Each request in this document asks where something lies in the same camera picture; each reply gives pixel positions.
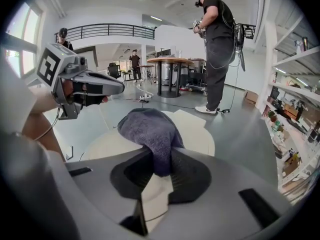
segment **black pants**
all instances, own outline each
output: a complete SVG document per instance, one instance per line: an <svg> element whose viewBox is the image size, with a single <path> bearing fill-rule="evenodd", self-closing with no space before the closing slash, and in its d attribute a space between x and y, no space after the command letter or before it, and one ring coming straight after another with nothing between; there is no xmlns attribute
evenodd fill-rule
<svg viewBox="0 0 320 240"><path fill-rule="evenodd" d="M141 79L141 70L140 67L135 66L132 68L132 73L133 73L133 79L137 80L137 74L138 74L138 79Z"/></svg>
<svg viewBox="0 0 320 240"><path fill-rule="evenodd" d="M224 84L229 64L235 60L234 40L231 37L216 37L206 43L206 108L218 108L224 92Z"/></svg>

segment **black chair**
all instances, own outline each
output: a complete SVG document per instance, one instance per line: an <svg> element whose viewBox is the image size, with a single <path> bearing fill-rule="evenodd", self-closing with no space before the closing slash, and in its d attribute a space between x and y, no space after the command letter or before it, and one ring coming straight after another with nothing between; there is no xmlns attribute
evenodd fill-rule
<svg viewBox="0 0 320 240"><path fill-rule="evenodd" d="M118 65L108 66L109 76L113 77L115 79L120 78L121 77L121 72L119 73L118 69L119 69Z"/></svg>

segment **black t-shirt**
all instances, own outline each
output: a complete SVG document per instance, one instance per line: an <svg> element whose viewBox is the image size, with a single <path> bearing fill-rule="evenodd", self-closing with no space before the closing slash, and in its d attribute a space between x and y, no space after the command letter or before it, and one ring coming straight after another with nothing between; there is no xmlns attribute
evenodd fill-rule
<svg viewBox="0 0 320 240"><path fill-rule="evenodd" d="M67 47L69 50L73 51L74 48L72 47L72 44L70 42L68 42L67 40L64 41L64 43L62 44L64 47Z"/></svg>
<svg viewBox="0 0 320 240"><path fill-rule="evenodd" d="M206 27L206 39L214 39L217 37L233 37L232 33L232 26L234 22L234 17L231 13L231 10L229 7L221 0L204 0L203 1L203 10L204 14L207 12L207 8L210 6L215 6L218 8L218 17L209 25Z"/></svg>
<svg viewBox="0 0 320 240"><path fill-rule="evenodd" d="M132 62L132 67L135 68L139 66L139 56L138 55L132 55L130 56L129 60Z"/></svg>

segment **handheld controller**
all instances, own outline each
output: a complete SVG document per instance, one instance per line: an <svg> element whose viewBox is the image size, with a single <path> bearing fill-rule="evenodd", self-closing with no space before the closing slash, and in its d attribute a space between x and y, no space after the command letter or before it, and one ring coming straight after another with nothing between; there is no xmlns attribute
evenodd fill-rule
<svg viewBox="0 0 320 240"><path fill-rule="evenodd" d="M36 76L51 91L63 113L59 120L77 119L83 106L100 104L105 96L125 90L115 78L88 70L86 59L59 43L48 43ZM65 96L63 82L72 81L73 93Z"/></svg>

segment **towel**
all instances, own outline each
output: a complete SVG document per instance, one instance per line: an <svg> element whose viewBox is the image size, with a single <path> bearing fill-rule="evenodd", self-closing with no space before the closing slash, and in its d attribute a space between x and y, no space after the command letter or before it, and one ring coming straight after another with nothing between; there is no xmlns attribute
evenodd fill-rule
<svg viewBox="0 0 320 240"><path fill-rule="evenodd" d="M147 146L153 153L154 173L165 177L171 173L171 147L184 148L181 135L172 120L154 108L136 108L117 126L127 140Z"/></svg>

